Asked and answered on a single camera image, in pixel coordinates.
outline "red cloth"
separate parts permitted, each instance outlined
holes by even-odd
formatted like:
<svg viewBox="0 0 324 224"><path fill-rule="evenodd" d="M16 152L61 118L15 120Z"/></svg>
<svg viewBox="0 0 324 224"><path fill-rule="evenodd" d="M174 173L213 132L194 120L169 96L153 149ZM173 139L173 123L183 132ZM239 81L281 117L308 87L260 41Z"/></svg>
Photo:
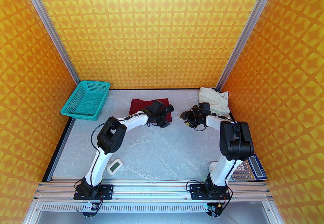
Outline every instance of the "red cloth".
<svg viewBox="0 0 324 224"><path fill-rule="evenodd" d="M164 106L168 106L169 100L167 98L163 98L163 99L158 99L160 102L164 103ZM146 106L152 105L152 103L154 102L154 100L151 101L143 101L141 99L133 99L131 102L131 108L129 110L129 115L137 113L139 110L145 108ZM168 120L169 122L172 122L172 117L171 117L171 113L169 113L166 118L166 120Z"/></svg>

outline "gray marble surface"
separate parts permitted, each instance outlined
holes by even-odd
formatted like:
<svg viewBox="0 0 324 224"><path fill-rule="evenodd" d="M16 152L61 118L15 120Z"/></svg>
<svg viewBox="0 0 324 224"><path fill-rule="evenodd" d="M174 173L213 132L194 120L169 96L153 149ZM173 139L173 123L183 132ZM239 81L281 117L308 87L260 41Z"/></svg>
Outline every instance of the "gray marble surface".
<svg viewBox="0 0 324 224"><path fill-rule="evenodd" d="M120 158L124 165L113 176L104 172L104 179L204 180L208 165L217 161L219 132L212 128L199 132L189 128L180 114L198 104L199 90L111 90L97 121L76 120L61 154L54 177L82 178L95 155L90 135L96 126L110 116L126 117L131 100L168 98L174 106L172 123L167 128L140 126L126 133L120 149L109 164Z"/></svg>

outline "yellow patterned backdrop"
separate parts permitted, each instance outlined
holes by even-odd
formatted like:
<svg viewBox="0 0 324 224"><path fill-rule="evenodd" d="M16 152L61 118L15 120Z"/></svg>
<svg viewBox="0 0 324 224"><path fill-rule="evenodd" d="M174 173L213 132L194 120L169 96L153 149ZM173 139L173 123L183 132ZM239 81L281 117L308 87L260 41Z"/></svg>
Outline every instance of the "yellow patterned backdrop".
<svg viewBox="0 0 324 224"><path fill-rule="evenodd" d="M75 84L30 0L0 0L0 222L21 223Z"/></svg>
<svg viewBox="0 0 324 224"><path fill-rule="evenodd" d="M215 87L256 0L43 0L81 80Z"/></svg>
<svg viewBox="0 0 324 224"><path fill-rule="evenodd" d="M222 91L287 224L324 223L324 0L269 0Z"/></svg>

